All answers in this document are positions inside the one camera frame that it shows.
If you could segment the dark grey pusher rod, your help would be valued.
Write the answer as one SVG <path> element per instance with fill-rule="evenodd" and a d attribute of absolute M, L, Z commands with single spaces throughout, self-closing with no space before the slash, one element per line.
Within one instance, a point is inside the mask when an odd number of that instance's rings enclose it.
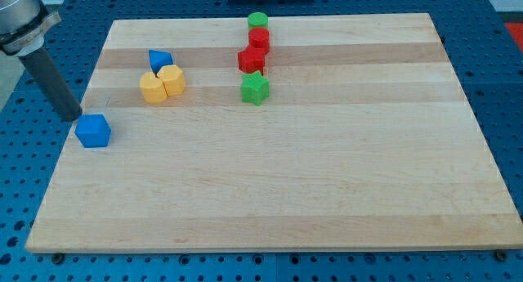
<path fill-rule="evenodd" d="M 71 122 L 81 116 L 83 110 L 78 99 L 45 47 L 19 59 L 63 121 Z"/>

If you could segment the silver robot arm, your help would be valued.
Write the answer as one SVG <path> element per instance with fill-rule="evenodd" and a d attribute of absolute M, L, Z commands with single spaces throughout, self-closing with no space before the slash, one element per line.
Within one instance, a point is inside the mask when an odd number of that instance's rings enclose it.
<path fill-rule="evenodd" d="M 42 0 L 1 0 L 1 51 L 16 56 L 64 121 L 83 110 L 44 47 L 45 34 L 61 22 Z"/>

